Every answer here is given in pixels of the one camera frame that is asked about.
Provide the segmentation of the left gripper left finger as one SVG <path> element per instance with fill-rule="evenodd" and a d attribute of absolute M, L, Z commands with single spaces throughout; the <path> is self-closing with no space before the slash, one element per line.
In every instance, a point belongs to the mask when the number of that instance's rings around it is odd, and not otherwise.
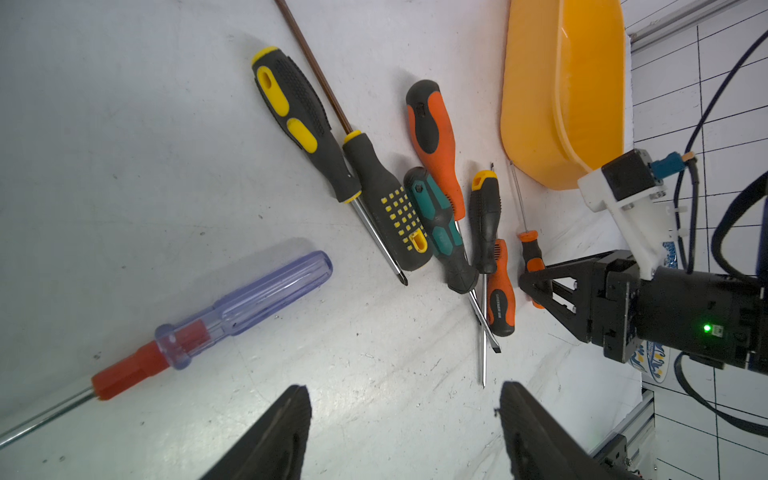
<path fill-rule="evenodd" d="M 299 479 L 311 418 L 308 389 L 289 386 L 204 477 Z"/>

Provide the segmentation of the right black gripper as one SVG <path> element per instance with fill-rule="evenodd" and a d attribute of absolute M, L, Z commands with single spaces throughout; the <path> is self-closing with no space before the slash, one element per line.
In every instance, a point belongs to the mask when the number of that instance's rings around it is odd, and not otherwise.
<path fill-rule="evenodd" d="M 638 339 L 631 326 L 639 269 L 632 253 L 615 250 L 525 270 L 520 287 L 574 337 L 626 363 Z"/>

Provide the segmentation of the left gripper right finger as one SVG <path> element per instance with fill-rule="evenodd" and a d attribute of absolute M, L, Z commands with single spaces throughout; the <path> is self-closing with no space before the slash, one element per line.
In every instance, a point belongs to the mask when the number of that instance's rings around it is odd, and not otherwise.
<path fill-rule="evenodd" d="M 499 417 L 516 479 L 634 479 L 622 458 L 589 455 L 519 382 L 501 389 Z"/>

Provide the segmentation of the short orange black screwdriver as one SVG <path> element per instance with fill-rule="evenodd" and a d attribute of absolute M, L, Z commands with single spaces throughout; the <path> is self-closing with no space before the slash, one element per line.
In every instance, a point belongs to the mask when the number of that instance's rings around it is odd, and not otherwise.
<path fill-rule="evenodd" d="M 528 228 L 528 223 L 525 216 L 525 208 L 522 196 L 522 190 L 518 179 L 517 169 L 512 161 L 508 162 L 508 169 L 511 175 L 511 179 L 514 185 L 515 193 L 517 196 L 518 206 L 520 210 L 520 218 L 523 225 L 523 231 L 518 234 L 518 239 L 522 245 L 522 258 L 524 262 L 524 271 L 535 272 L 544 270 L 546 265 L 542 258 L 542 250 L 538 244 L 538 232 Z"/>

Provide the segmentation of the small orange black screwdriver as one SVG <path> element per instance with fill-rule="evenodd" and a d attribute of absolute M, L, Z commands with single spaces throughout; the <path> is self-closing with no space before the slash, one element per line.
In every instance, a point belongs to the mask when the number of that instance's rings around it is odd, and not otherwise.
<path fill-rule="evenodd" d="M 515 332 L 516 299 L 508 274 L 506 242 L 497 239 L 494 246 L 496 271 L 489 276 L 486 289 L 487 319 L 491 332 L 508 337 Z"/>

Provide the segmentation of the slim black yellow-cap screwdriver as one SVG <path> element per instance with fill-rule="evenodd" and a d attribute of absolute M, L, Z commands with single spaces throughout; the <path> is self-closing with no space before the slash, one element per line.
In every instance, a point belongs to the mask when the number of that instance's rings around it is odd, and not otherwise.
<path fill-rule="evenodd" d="M 483 294 L 480 300 L 484 346 L 482 350 L 481 383 L 486 386 L 487 347 L 493 335 L 487 317 L 488 280 L 497 271 L 495 243 L 501 216 L 501 200 L 497 174 L 482 170 L 473 178 L 469 200 L 469 221 L 472 229 L 473 263 L 480 273 Z"/>

